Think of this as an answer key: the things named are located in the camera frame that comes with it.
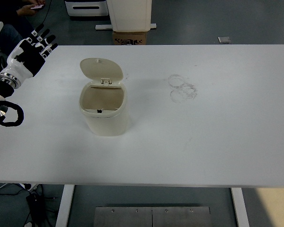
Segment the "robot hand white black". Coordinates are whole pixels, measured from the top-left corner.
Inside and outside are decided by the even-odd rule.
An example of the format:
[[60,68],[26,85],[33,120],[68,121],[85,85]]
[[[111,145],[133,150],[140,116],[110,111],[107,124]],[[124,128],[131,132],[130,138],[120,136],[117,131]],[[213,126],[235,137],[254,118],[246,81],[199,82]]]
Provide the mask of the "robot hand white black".
[[49,35],[50,30],[40,24],[27,38],[21,40],[7,60],[7,67],[2,71],[20,78],[34,77],[45,64],[45,59],[58,46],[52,43],[55,35]]

